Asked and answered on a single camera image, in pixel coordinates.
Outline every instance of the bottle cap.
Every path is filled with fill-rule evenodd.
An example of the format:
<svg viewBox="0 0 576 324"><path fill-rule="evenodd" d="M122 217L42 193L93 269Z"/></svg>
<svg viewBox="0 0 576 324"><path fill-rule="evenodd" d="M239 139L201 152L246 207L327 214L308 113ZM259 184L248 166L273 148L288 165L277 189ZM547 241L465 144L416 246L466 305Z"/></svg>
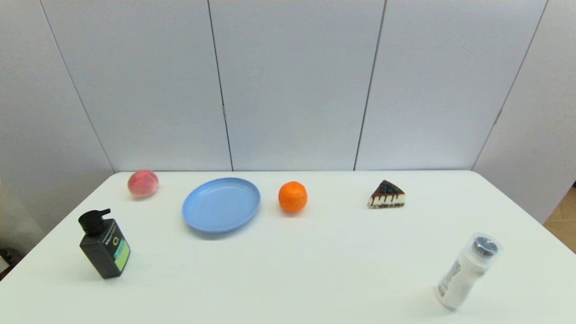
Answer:
<svg viewBox="0 0 576 324"><path fill-rule="evenodd" d="M106 214L110 214L110 208L104 210L91 210L80 216L78 222L87 235L98 235L103 233L105 230L102 216Z"/></svg>
<svg viewBox="0 0 576 324"><path fill-rule="evenodd" d="M492 236L474 233L463 252L470 261L487 270L504 252L504 248Z"/></svg>

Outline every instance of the bottle label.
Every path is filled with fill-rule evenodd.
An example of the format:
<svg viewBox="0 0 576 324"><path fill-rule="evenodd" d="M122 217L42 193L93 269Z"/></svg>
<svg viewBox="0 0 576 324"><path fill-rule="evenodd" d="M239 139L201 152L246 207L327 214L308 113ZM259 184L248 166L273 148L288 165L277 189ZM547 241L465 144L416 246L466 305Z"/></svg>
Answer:
<svg viewBox="0 0 576 324"><path fill-rule="evenodd" d="M454 265L452 266L450 271L448 271L448 273L446 273L444 278L438 284L438 293L440 293L440 297L444 297L444 295L446 294L446 291L448 291L448 287L450 286L450 282L452 281L452 278L458 272L460 272L460 263L458 263L458 261L454 261Z"/></svg>
<svg viewBox="0 0 576 324"><path fill-rule="evenodd" d="M108 253L110 253L110 256L114 259L114 263L118 269L122 271L130 255L130 246L124 239L124 235L122 235L116 223L112 225L112 228L110 228L110 231L104 237L103 243Z"/></svg>

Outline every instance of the black bottle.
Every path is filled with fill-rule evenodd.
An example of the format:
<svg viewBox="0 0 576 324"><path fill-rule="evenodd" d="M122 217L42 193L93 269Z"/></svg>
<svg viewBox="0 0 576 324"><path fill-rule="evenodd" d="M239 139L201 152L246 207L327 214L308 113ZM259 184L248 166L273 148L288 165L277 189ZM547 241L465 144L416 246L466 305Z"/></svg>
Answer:
<svg viewBox="0 0 576 324"><path fill-rule="evenodd" d="M80 248L102 278L118 277L122 274L130 246L113 219L102 219L110 209L91 210L78 219L86 235L80 242Z"/></svg>

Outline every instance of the wooden floor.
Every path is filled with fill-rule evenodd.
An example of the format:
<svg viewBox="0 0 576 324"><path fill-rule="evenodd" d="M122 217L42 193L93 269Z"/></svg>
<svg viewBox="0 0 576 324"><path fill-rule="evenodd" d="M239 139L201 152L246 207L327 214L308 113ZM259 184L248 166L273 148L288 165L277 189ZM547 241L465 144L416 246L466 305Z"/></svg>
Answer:
<svg viewBox="0 0 576 324"><path fill-rule="evenodd" d="M576 253L576 188L571 188L544 227Z"/></svg>

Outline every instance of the clear cap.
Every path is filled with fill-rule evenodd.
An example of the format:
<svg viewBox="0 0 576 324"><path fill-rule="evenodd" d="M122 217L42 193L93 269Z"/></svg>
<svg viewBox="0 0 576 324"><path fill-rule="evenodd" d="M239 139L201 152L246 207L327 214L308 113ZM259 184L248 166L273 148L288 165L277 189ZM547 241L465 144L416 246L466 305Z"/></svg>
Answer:
<svg viewBox="0 0 576 324"><path fill-rule="evenodd" d="M474 233L462 252L480 267L489 268L504 252L495 238L484 233Z"/></svg>

